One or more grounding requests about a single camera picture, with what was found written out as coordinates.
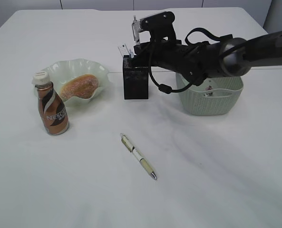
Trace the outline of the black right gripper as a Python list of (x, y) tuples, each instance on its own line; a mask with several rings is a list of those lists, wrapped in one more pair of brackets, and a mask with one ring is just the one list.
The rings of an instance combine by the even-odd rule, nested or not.
[(188, 82), (200, 85), (207, 78), (216, 78), (214, 54), (208, 49), (209, 42), (203, 41), (183, 45), (180, 40), (169, 43), (145, 42), (134, 46), (136, 56), (130, 60), (131, 67), (160, 67), (180, 73)]

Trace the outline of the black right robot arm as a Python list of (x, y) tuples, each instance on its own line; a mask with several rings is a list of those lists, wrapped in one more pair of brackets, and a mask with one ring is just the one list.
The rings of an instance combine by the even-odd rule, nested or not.
[(181, 74), (192, 85), (199, 86), (207, 78), (240, 77), (252, 67), (282, 66), (282, 31), (250, 40), (233, 38), (231, 34), (217, 37), (204, 28), (195, 28), (214, 40), (186, 45), (180, 41), (143, 43), (134, 67), (156, 66)]

